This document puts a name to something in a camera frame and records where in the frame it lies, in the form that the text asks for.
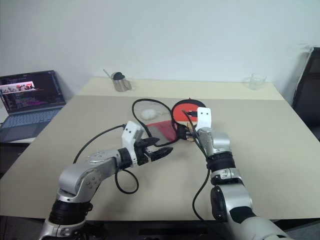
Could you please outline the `red table tennis paddle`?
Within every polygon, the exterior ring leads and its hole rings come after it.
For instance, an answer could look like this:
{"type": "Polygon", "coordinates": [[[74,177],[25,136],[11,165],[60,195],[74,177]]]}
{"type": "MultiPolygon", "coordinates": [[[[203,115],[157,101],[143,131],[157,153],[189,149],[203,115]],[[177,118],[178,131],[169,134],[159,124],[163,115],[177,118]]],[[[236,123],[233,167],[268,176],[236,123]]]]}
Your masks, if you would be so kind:
{"type": "Polygon", "coordinates": [[[205,104],[195,99],[184,99],[177,102],[171,109],[173,116],[173,126],[177,132],[177,124],[191,125],[190,120],[194,127],[197,125],[197,109],[198,107],[206,107],[205,104]]]}

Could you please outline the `stainless steel cup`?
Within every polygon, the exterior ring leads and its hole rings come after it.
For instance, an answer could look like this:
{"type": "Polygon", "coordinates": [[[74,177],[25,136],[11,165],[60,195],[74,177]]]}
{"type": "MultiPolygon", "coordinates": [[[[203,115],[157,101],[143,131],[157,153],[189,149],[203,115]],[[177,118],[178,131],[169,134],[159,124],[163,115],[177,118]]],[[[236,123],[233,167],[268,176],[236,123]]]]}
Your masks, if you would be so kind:
{"type": "Polygon", "coordinates": [[[132,90],[132,85],[130,81],[126,78],[123,80],[112,80],[114,88],[117,92],[126,92],[132,90]]]}

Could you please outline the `clear glass beaker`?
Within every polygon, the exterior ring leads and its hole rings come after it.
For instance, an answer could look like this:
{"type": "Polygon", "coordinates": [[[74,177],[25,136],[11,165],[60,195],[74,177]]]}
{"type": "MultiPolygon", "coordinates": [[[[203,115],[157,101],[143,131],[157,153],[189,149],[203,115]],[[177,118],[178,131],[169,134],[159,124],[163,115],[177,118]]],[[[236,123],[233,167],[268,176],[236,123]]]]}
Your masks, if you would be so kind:
{"type": "Polygon", "coordinates": [[[249,89],[256,91],[264,86],[266,79],[267,76],[264,74],[252,73],[246,85],[249,89]]]}

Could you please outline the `red black paddle case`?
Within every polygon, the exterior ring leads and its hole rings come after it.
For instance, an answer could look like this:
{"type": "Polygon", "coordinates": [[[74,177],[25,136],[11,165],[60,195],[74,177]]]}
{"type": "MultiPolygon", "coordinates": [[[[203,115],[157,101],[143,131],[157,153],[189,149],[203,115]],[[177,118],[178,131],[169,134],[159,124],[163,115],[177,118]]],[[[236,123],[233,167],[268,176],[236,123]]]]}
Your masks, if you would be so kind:
{"type": "Polygon", "coordinates": [[[168,146],[178,141],[171,110],[161,101],[150,98],[137,99],[132,103],[131,111],[147,136],[158,138],[156,147],[168,146]]]}

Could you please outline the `grey open laptop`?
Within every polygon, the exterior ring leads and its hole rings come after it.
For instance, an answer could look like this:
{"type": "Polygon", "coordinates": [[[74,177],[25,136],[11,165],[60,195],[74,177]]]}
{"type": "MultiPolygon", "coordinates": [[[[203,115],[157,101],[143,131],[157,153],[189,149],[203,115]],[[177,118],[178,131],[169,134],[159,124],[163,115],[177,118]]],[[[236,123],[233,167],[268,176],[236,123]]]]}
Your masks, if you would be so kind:
{"type": "Polygon", "coordinates": [[[54,70],[0,76],[0,99],[8,113],[0,143],[37,137],[66,105],[54,70]]]}

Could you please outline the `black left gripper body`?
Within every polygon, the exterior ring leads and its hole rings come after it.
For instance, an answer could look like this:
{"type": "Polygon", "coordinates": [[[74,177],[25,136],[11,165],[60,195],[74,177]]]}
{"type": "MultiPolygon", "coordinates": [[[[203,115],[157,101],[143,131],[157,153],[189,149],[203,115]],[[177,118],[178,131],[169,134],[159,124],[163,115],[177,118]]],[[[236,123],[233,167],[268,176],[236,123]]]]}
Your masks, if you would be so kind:
{"type": "Polygon", "coordinates": [[[147,148],[141,148],[140,147],[140,140],[136,141],[134,143],[134,152],[137,159],[137,165],[141,166],[143,164],[146,164],[148,160],[148,151],[147,148]]]}

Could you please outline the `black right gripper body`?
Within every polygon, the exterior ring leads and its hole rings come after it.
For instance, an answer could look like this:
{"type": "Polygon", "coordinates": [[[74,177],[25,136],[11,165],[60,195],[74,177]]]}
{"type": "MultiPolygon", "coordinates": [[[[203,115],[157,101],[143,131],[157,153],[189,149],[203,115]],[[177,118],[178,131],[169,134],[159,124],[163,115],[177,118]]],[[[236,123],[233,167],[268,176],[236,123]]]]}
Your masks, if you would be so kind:
{"type": "Polygon", "coordinates": [[[197,143],[197,136],[193,131],[193,128],[190,124],[187,125],[186,127],[186,140],[189,142],[197,143]]]}

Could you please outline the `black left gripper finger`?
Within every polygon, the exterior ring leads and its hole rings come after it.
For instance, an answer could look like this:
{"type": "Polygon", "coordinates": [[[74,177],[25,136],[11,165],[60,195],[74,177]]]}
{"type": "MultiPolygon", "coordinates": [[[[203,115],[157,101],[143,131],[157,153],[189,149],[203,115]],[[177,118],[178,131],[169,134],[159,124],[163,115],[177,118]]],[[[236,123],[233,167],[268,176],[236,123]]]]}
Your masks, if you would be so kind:
{"type": "Polygon", "coordinates": [[[149,146],[154,146],[160,139],[157,137],[147,137],[144,139],[141,139],[139,142],[140,148],[148,148],[149,146]]]}
{"type": "Polygon", "coordinates": [[[173,151],[172,147],[163,147],[158,149],[157,151],[152,151],[149,155],[151,161],[156,161],[162,159],[169,155],[173,151]]]}

